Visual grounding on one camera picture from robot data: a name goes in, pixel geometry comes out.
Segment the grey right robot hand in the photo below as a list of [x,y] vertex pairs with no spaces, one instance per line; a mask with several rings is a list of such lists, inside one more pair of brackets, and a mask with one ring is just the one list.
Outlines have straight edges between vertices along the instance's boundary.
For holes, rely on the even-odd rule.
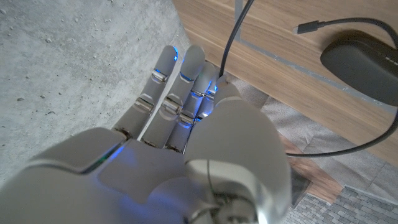
[[291,200],[269,118],[217,77],[200,46],[166,46],[111,129],[76,134],[1,187],[2,223],[281,223]]

